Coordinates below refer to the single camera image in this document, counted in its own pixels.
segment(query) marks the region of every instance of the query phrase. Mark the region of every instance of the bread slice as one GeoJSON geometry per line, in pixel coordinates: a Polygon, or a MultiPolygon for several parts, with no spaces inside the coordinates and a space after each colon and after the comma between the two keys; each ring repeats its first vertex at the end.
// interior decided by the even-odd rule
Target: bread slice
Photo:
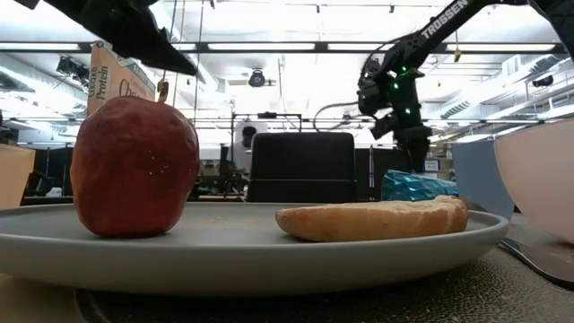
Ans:
{"type": "Polygon", "coordinates": [[[464,231],[465,203],[452,196],[422,202],[374,202],[319,205],[277,212],[279,227],[317,242],[384,240],[464,231]]]}

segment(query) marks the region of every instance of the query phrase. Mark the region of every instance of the white bowl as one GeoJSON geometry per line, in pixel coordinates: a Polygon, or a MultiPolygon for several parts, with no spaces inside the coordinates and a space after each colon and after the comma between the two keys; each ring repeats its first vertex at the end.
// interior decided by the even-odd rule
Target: white bowl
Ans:
{"type": "Polygon", "coordinates": [[[574,119],[496,141],[500,176],[532,223],[574,243],[574,119]]]}

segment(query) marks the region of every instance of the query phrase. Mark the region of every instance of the plate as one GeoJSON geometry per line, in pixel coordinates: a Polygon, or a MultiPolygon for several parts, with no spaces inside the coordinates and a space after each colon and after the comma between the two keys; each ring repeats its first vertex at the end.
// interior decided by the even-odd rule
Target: plate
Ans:
{"type": "Polygon", "coordinates": [[[73,205],[0,210],[0,272],[50,284],[130,293],[284,296],[340,292],[436,274],[476,259],[509,222],[470,213],[466,231],[360,242],[297,240],[275,211],[297,205],[191,203],[169,233],[104,240],[73,205]]]}

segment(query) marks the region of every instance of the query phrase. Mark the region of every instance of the red apple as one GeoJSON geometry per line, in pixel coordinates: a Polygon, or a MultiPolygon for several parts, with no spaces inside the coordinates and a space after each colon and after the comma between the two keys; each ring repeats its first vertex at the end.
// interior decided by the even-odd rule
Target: red apple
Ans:
{"type": "Polygon", "coordinates": [[[197,133],[181,112],[119,97],[83,121],[70,178],[88,230],[135,238],[164,233],[178,222],[197,172],[197,133]]]}

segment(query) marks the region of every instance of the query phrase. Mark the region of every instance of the wooden surface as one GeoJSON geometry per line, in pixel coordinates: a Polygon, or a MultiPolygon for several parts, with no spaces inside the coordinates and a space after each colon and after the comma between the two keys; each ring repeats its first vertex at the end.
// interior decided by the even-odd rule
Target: wooden surface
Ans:
{"type": "Polygon", "coordinates": [[[0,322],[82,323],[74,290],[0,274],[0,322]]]}

